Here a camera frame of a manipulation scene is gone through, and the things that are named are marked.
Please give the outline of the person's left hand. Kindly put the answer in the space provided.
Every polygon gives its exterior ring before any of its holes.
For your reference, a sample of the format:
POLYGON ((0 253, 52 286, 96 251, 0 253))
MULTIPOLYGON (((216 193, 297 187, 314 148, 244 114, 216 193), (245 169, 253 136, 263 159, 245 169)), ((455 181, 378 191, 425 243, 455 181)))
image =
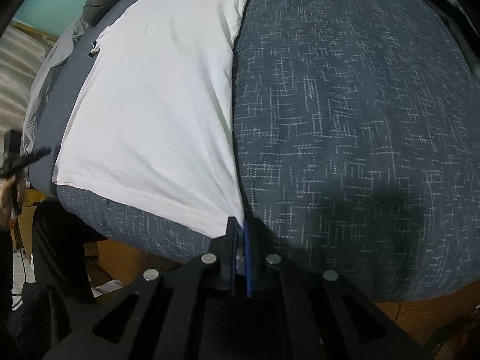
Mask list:
POLYGON ((1 183, 1 229, 9 230, 11 220, 14 218, 15 210, 12 207, 12 188, 17 189, 17 202, 23 205, 25 194, 25 182, 22 175, 14 175, 1 183))

